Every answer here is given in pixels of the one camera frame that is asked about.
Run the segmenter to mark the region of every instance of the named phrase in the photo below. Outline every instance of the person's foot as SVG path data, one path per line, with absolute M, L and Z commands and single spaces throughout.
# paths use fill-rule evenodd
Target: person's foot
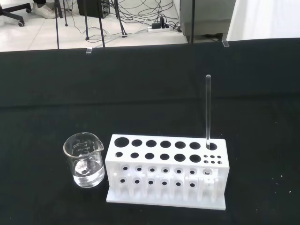
M 51 10 L 47 5 L 43 5 L 42 7 L 38 7 L 36 3 L 33 3 L 33 12 L 37 15 L 44 17 L 45 19 L 54 19 L 55 12 Z
M 46 5 L 51 9 L 51 10 L 54 10 L 55 7 L 54 7 L 54 2 L 46 2 Z

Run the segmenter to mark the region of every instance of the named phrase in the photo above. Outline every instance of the white floor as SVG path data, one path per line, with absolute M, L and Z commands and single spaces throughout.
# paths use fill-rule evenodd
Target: white floor
M 300 38 L 300 0 L 237 0 L 228 41 Z
M 3 8 L 15 6 L 18 4 L 28 3 L 31 0 L 0 0 L 0 4 Z M 162 0 L 162 5 L 170 3 L 172 0 Z M 121 5 L 123 7 L 136 7 L 141 4 L 141 0 L 126 0 Z M 156 7 L 155 0 L 148 0 L 147 5 L 149 7 Z M 140 6 L 135 9 L 128 9 L 130 13 L 137 14 L 139 11 L 146 9 L 145 6 Z M 77 4 L 74 4 L 74 14 L 79 14 Z M 175 7 L 163 12 L 168 17 L 176 17 L 177 12 Z M 41 49 L 57 49 L 56 41 L 56 26 L 55 19 L 47 20 L 34 13 L 27 14 L 25 10 L 17 11 L 15 14 L 22 15 L 25 21 L 24 27 L 18 26 L 18 21 L 10 19 L 4 16 L 0 16 L 0 52 L 8 51 L 26 51 L 26 50 L 41 50 Z M 82 32 L 85 31 L 84 16 L 75 16 L 75 25 Z M 99 28 L 99 20 L 97 18 L 89 17 L 92 26 Z M 90 39 L 91 42 L 99 41 L 97 43 L 89 43 L 85 40 L 85 34 L 81 34 L 75 27 L 71 14 L 67 12 L 68 27 L 65 26 L 65 18 L 58 19 L 59 26 L 59 39 L 60 48 L 87 48 L 87 47 L 102 47 L 100 30 L 89 29 L 89 36 L 96 35 Z M 102 20 L 103 28 L 107 33 L 117 34 L 121 32 L 120 23 L 115 15 L 108 15 Z M 148 25 L 140 23 L 123 23 L 123 26 L 127 33 L 135 33 L 137 30 L 143 30 Z M 107 35 L 105 37 L 106 47 L 115 46 L 133 46 L 133 45 L 167 45 L 167 44 L 182 44 L 187 43 L 187 39 L 182 33 L 177 31 L 162 32 L 149 34 L 147 31 L 141 31 L 134 35 L 129 35 L 126 38 L 119 37 L 118 35 Z

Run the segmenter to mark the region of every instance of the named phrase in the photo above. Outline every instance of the power strip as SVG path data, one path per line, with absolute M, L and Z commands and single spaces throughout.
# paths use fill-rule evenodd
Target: power strip
M 167 31 L 171 31 L 171 27 L 160 28 L 160 29 L 152 29 L 151 27 L 148 27 L 148 33 L 159 33 L 159 32 L 167 32 Z

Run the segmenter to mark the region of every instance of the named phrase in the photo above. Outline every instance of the large hole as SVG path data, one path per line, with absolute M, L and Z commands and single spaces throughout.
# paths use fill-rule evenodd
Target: large hole
M 147 145 L 149 148 L 153 148 L 154 146 L 156 146 L 156 141 L 154 141 L 154 140 L 147 141 L 147 142 L 146 142 L 146 145 Z
M 210 150 L 213 151 L 216 149 L 217 149 L 217 146 L 214 143 L 210 143 Z
M 141 140 L 134 140 L 131 142 L 131 144 L 135 147 L 141 146 L 142 145 L 142 141 Z
M 185 148 L 186 144 L 184 142 L 176 142 L 175 147 L 178 149 L 183 149 Z
M 147 153 L 147 154 L 145 155 L 145 158 L 146 158 L 146 159 L 153 159 L 153 158 L 154 158 L 154 155 L 153 155 L 152 153 Z
M 193 163 L 199 163 L 201 161 L 201 158 L 198 155 L 191 155 L 189 160 L 191 160 Z
M 138 157 L 139 157 L 139 154 L 136 153 L 136 152 L 134 152 L 134 153 L 132 153 L 130 156 L 131 156 L 131 158 L 138 158 Z
M 200 144 L 197 143 L 197 142 L 192 142 L 192 143 L 189 144 L 189 146 L 190 146 L 191 149 L 195 149 L 195 150 L 199 149 L 201 147 Z
M 115 156 L 118 157 L 118 158 L 121 157 L 122 155 L 123 155 L 122 152 L 117 152 L 117 153 L 115 154 Z
M 161 154 L 161 155 L 160 155 L 160 158 L 161 158 L 162 160 L 168 160 L 168 159 L 170 158 L 170 156 L 169 156 L 168 154 Z
M 183 162 L 184 160 L 186 160 L 186 157 L 182 154 L 177 154 L 174 156 L 174 159 L 177 161 L 177 162 Z
M 163 141 L 160 143 L 160 146 L 163 147 L 163 148 L 169 148 L 171 146 L 171 143 L 168 142 L 168 141 Z
M 129 140 L 125 137 L 119 137 L 117 140 L 114 141 L 114 145 L 118 148 L 123 148 L 129 144 Z

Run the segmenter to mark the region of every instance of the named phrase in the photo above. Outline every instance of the black tablecloth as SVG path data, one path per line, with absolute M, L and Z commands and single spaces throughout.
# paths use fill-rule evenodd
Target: black tablecloth
M 1 53 L 0 224 L 296 223 L 299 50 L 287 39 Z M 106 203 L 106 177 L 73 182 L 62 145 L 75 133 L 98 136 L 103 158 L 112 134 L 204 137 L 206 74 L 211 136 L 230 163 L 225 211 Z

